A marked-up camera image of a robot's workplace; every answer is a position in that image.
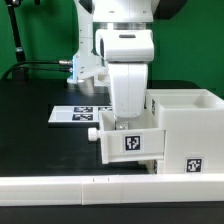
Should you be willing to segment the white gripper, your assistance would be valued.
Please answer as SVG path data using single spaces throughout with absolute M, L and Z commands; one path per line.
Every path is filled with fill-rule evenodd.
M 110 97 L 117 119 L 139 118 L 144 109 L 148 65 L 109 63 Z M 116 130 L 127 130 L 127 121 L 116 121 Z

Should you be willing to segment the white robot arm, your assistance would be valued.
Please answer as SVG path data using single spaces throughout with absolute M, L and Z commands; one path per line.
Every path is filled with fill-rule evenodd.
M 83 91 L 109 88 L 115 128 L 142 116 L 148 64 L 154 59 L 154 21 L 160 0 L 74 0 L 78 50 L 68 82 Z

